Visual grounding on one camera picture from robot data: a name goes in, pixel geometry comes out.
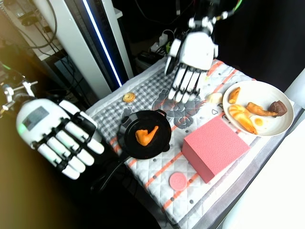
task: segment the egg yolk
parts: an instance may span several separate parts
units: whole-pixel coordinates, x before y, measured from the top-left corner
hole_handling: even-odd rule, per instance
[[[262,125],[263,125],[263,121],[262,121],[262,119],[260,119],[260,118],[256,118],[256,119],[254,120],[254,122],[255,122],[255,124],[258,125],[258,126],[262,126]]]

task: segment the pink box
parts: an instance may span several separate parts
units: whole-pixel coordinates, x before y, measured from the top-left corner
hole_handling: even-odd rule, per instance
[[[182,153],[208,183],[249,148],[221,118],[215,117],[184,138]]]

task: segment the white plate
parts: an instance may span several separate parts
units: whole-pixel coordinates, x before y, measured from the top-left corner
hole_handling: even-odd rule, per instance
[[[236,104],[240,104],[247,107],[249,102],[262,106],[264,110],[268,110],[271,103],[276,101],[282,101],[287,108],[287,113],[281,117],[262,117],[266,125],[264,128],[258,130],[255,136],[275,136],[280,135],[286,131],[294,120],[294,109],[283,92],[270,84],[260,81],[242,81],[229,87],[224,93],[223,106],[224,113],[230,122],[241,131],[254,135],[246,131],[233,117],[229,114],[229,107],[232,105],[229,103],[230,93],[237,87],[240,87],[240,92],[236,101]]]

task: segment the white robotic hand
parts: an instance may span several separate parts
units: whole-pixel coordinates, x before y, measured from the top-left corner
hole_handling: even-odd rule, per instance
[[[104,151],[92,138],[96,123],[68,101],[59,105],[48,99],[26,102],[17,115],[16,127],[29,146],[71,179],[94,163],[89,152]]]
[[[189,27],[192,31],[187,34],[184,41],[173,41],[165,74],[173,71],[177,61],[178,69],[168,94],[169,99],[174,98],[176,102],[186,103],[200,93],[213,59],[218,55],[218,46],[211,38],[215,22],[216,18],[210,20],[204,17],[202,21],[191,18]]]

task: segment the orange toy food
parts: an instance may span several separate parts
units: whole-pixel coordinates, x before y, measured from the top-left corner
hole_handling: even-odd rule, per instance
[[[248,132],[252,134],[257,134],[256,128],[254,127],[252,121],[247,116],[246,108],[241,105],[232,105],[229,108],[230,115],[238,121]]]
[[[272,111],[265,111],[261,106],[258,106],[254,103],[249,102],[248,106],[246,107],[248,111],[253,114],[260,115],[260,116],[276,116],[277,112]]]
[[[147,146],[152,141],[158,129],[159,127],[156,125],[150,133],[148,133],[148,130],[137,130],[135,132],[135,137],[137,138],[138,143],[142,146]]]
[[[235,104],[236,103],[236,100],[237,100],[237,97],[238,97],[238,94],[240,92],[240,87],[238,88],[235,88],[229,95],[229,103],[230,104]]]

